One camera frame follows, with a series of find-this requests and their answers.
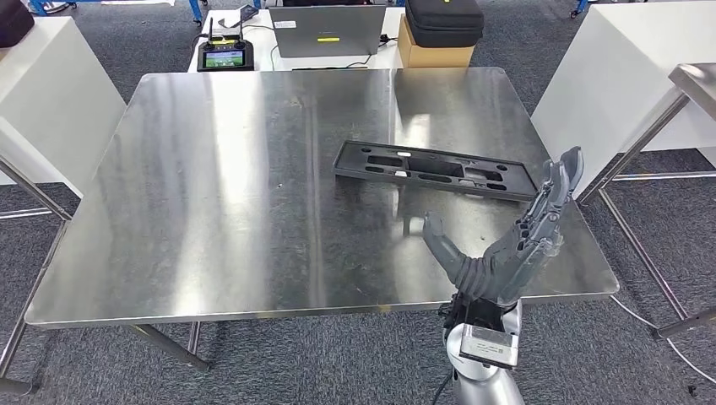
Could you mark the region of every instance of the metal table leg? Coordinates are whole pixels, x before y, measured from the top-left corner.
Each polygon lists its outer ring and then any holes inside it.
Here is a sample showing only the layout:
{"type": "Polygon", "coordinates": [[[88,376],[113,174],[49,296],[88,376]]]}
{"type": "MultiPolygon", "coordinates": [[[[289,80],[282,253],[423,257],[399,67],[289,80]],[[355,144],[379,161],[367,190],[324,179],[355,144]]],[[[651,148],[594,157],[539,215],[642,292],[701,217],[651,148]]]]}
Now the metal table leg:
{"type": "Polygon", "coordinates": [[[3,350],[2,354],[0,354],[0,392],[15,392],[19,394],[26,394],[33,391],[34,387],[32,384],[27,382],[21,382],[21,381],[15,381],[5,378],[5,376],[8,374],[8,370],[10,368],[11,363],[13,362],[13,357],[15,355],[15,352],[18,349],[18,346],[20,344],[20,341],[22,340],[22,337],[24,335],[24,330],[27,327],[27,324],[24,323],[24,314],[27,312],[28,308],[30,307],[30,303],[32,302],[33,297],[35,296],[35,292],[40,287],[40,282],[42,281],[42,278],[45,276],[45,272],[47,271],[47,267],[50,265],[50,260],[52,259],[53,255],[55,254],[55,250],[57,249],[57,245],[59,244],[60,239],[64,236],[65,229],[67,228],[68,221],[72,218],[72,216],[67,213],[67,211],[64,210],[64,208],[60,207],[59,204],[52,201],[40,188],[37,187],[35,183],[30,181],[23,173],[21,173],[15,166],[13,166],[9,161],[7,161],[2,155],[0,155],[0,171],[4,173],[6,176],[11,178],[13,181],[15,181],[20,188],[25,190],[27,193],[29,193],[32,197],[37,199],[40,204],[44,208],[31,208],[31,209],[21,209],[18,211],[9,211],[5,213],[0,213],[0,219],[11,219],[11,218],[22,218],[22,217],[28,217],[33,215],[43,215],[47,213],[54,213],[60,219],[62,220],[62,223],[60,225],[60,229],[57,230],[57,233],[55,234],[55,239],[52,241],[52,245],[50,246],[50,250],[47,252],[47,256],[45,257],[45,261],[42,263],[42,267],[40,268],[40,272],[37,275],[37,278],[35,279],[35,282],[32,285],[32,288],[30,289],[30,294],[27,297],[27,300],[25,301],[22,310],[19,313],[18,319],[15,322],[15,326],[13,327],[13,331],[10,333],[10,338],[8,339],[8,344],[5,346],[5,349],[3,350]]]}
{"type": "Polygon", "coordinates": [[[179,343],[169,339],[164,333],[157,331],[150,325],[127,325],[127,329],[136,333],[147,342],[155,344],[168,354],[179,359],[182,363],[193,365],[201,371],[209,369],[209,363],[201,360],[195,354],[183,348],[179,343]]]}
{"type": "Polygon", "coordinates": [[[201,322],[192,322],[192,329],[189,331],[189,344],[187,350],[191,354],[197,353],[197,346],[199,345],[199,332],[201,331],[201,322]]]}
{"type": "Polygon", "coordinates": [[[660,327],[656,330],[656,336],[658,338],[666,339],[675,333],[687,331],[693,327],[706,325],[711,321],[716,321],[716,308],[702,310],[694,316],[689,316],[688,318],[674,322],[671,325],[660,327]]]}
{"type": "Polygon", "coordinates": [[[627,224],[627,220],[621,216],[621,213],[616,208],[616,205],[613,201],[611,201],[609,194],[606,193],[606,190],[601,189],[598,190],[598,193],[602,200],[604,200],[607,209],[609,209],[610,213],[616,219],[616,222],[619,224],[621,231],[624,232],[624,236],[626,236],[626,238],[629,240],[629,243],[634,248],[634,251],[637,253],[637,256],[639,256],[639,259],[641,259],[642,263],[644,263],[644,266],[646,266],[647,270],[649,271],[649,274],[651,274],[654,280],[656,280],[657,284],[659,284],[659,288],[661,289],[662,293],[664,293],[664,296],[669,301],[669,304],[671,304],[671,306],[674,308],[674,311],[676,311],[676,314],[681,319],[686,318],[688,316],[686,310],[681,305],[681,302],[679,302],[679,300],[676,298],[676,295],[674,294],[674,291],[671,289],[669,284],[666,283],[664,276],[658,270],[654,262],[652,262],[651,257],[649,257],[647,252],[644,250],[644,247],[639,242],[639,239],[637,239],[637,236],[634,235],[634,232],[632,232],[632,229],[629,227],[629,224],[627,224]]]}
{"type": "Polygon", "coordinates": [[[666,124],[668,124],[675,116],[676,114],[681,111],[686,104],[688,104],[689,98],[686,96],[686,94],[679,94],[679,96],[674,100],[669,107],[664,110],[663,113],[654,121],[651,126],[644,132],[644,134],[627,150],[626,153],[624,153],[623,156],[619,158],[619,160],[616,161],[614,166],[609,169],[606,174],[602,176],[601,179],[597,182],[597,184],[592,187],[591,189],[587,190],[586,192],[582,193],[577,198],[577,202],[580,204],[587,204],[589,201],[594,198],[594,196],[597,194],[597,192],[604,187],[606,187],[607,184],[609,184],[612,179],[616,175],[618,175],[624,168],[629,164],[629,162],[634,159],[635,156],[639,154],[639,152],[644,149],[645,146],[648,145],[649,142],[656,137],[656,135],[664,128],[666,127],[666,124]]]}
{"type": "Polygon", "coordinates": [[[58,217],[65,221],[72,219],[72,215],[67,213],[59,204],[52,201],[40,188],[30,181],[22,172],[20,172],[13,164],[0,155],[0,171],[5,173],[7,177],[18,183],[32,197],[36,198],[45,208],[55,213],[58,217]]]}
{"type": "Polygon", "coordinates": [[[35,387],[29,382],[20,382],[10,380],[9,378],[0,378],[0,392],[12,392],[15,394],[29,394],[35,387]]]}
{"type": "Polygon", "coordinates": [[[654,139],[654,137],[659,134],[659,132],[661,132],[662,129],[664,129],[664,127],[676,116],[676,114],[678,114],[679,111],[681,111],[686,106],[686,104],[689,103],[689,100],[689,96],[687,96],[682,90],[682,92],[679,93],[675,100],[668,107],[666,107],[664,111],[656,118],[656,120],[647,128],[647,130],[642,134],[642,136],[639,137],[639,139],[624,153],[624,155],[622,155],[616,161],[614,166],[612,166],[611,169],[607,170],[606,174],[604,174],[593,187],[589,188],[578,198],[578,203],[586,204],[595,195],[599,195],[601,197],[601,199],[605,202],[607,209],[609,209],[610,213],[614,216],[622,232],[634,248],[634,251],[639,256],[639,259],[641,259],[644,266],[646,266],[652,278],[654,278],[654,280],[657,282],[662,293],[669,301],[671,306],[674,308],[676,314],[681,319],[680,321],[672,323],[671,325],[654,330],[654,335],[657,338],[667,338],[674,333],[685,331],[692,327],[702,325],[710,321],[716,321],[716,308],[704,310],[702,312],[699,312],[695,316],[688,315],[683,305],[681,305],[681,302],[679,302],[679,300],[676,298],[674,291],[666,283],[664,276],[658,270],[654,262],[652,262],[651,258],[644,250],[642,244],[632,232],[632,229],[629,227],[627,220],[624,219],[619,210],[616,208],[614,202],[611,201],[611,198],[609,197],[609,194],[607,194],[605,187],[611,181],[645,181],[716,177],[716,171],[655,174],[649,173],[641,175],[619,174],[627,166],[627,164],[632,161],[632,159],[639,152],[641,152],[641,150],[644,149],[644,147],[646,147],[648,143],[651,142],[652,139],[654,139]]]}

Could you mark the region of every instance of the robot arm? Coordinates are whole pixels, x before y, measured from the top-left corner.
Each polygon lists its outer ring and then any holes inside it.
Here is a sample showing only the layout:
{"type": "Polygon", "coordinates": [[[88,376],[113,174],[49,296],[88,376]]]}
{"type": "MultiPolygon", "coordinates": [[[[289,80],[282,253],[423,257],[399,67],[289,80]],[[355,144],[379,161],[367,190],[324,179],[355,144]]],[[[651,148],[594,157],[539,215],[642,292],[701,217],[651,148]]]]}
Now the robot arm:
{"type": "Polygon", "coordinates": [[[584,170],[582,150],[572,148],[559,161],[545,162],[540,192],[507,233],[483,257],[466,256],[448,238],[442,221],[426,215],[423,239],[466,302],[486,300],[509,310],[532,277],[556,256],[559,219],[584,170]]]}

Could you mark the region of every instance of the cardboard box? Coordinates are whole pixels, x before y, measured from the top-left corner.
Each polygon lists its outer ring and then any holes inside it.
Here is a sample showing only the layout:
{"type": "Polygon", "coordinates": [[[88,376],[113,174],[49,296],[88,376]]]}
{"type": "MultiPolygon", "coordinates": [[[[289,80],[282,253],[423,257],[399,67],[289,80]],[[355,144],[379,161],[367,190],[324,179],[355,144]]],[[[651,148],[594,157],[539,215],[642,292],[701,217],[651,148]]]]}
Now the cardboard box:
{"type": "Polygon", "coordinates": [[[400,16],[398,52],[403,68],[466,68],[474,46],[467,48],[423,48],[415,44],[405,14],[400,16]]]}

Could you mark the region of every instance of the black plastic part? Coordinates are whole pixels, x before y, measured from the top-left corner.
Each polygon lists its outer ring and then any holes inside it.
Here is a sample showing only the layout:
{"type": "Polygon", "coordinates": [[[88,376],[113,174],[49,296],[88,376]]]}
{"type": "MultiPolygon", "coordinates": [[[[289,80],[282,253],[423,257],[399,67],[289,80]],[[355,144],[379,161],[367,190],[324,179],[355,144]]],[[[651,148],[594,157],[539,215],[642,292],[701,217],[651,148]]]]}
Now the black plastic part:
{"type": "Polygon", "coordinates": [[[17,45],[35,25],[20,0],[0,0],[0,48],[17,45]]]}
{"type": "Polygon", "coordinates": [[[537,194],[520,162],[380,143],[345,141],[334,174],[511,201],[537,194]]]}

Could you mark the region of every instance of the white table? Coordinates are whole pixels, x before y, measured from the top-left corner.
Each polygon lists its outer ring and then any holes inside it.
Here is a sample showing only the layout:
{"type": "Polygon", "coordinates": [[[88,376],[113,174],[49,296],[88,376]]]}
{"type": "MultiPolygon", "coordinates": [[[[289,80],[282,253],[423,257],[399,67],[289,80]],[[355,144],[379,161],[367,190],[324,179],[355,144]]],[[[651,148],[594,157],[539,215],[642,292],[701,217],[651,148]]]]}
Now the white table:
{"type": "MultiPolygon", "coordinates": [[[[716,2],[594,5],[534,110],[552,159],[581,145],[579,196],[681,93],[679,63],[716,62],[716,2]]],[[[716,122],[689,103],[644,150],[700,148],[716,157],[716,122]]]]}
{"type": "MultiPolygon", "coordinates": [[[[386,8],[385,20],[383,21],[381,34],[386,34],[390,38],[398,37],[400,26],[400,16],[405,14],[405,8],[389,7],[386,8]]],[[[226,19],[227,25],[230,22],[236,22],[239,18],[238,10],[211,10],[205,21],[214,19],[214,29],[220,29],[219,20],[226,19]]],[[[269,11],[259,10],[258,14],[246,22],[246,25],[262,25],[272,27],[271,16],[269,11]]],[[[204,24],[202,28],[204,34],[209,33],[209,24],[204,24]]],[[[281,57],[279,49],[274,50],[274,68],[271,66],[271,49],[276,45],[276,37],[272,30],[265,28],[246,27],[244,28],[244,38],[253,44],[254,64],[256,70],[291,70],[296,68],[334,68],[344,67],[353,62],[364,62],[368,55],[355,57],[281,57]]],[[[195,73],[197,71],[198,48],[206,40],[200,39],[194,47],[192,60],[189,63],[188,72],[195,73]]],[[[398,54],[397,42],[392,40],[387,45],[378,48],[378,53],[373,55],[366,66],[369,69],[390,69],[401,68],[403,63],[400,61],[398,54]]]]}
{"type": "Polygon", "coordinates": [[[125,108],[70,17],[35,18],[3,50],[0,154],[33,182],[64,182],[82,197],[125,108]]]}

